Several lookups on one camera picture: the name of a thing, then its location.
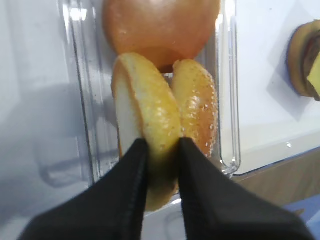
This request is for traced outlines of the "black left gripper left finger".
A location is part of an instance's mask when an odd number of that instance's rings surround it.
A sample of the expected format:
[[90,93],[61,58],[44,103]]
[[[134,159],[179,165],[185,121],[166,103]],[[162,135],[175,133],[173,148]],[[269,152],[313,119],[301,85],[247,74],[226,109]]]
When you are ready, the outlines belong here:
[[147,197],[148,145],[137,139],[102,179],[33,218],[20,240],[139,240]]

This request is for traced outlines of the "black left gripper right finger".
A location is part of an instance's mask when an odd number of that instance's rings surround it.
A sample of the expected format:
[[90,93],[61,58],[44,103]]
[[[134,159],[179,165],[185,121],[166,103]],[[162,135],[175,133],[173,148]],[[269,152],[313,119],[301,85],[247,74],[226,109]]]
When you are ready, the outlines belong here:
[[190,138],[179,140],[179,191],[189,240],[312,240],[294,213],[250,193],[217,169]]

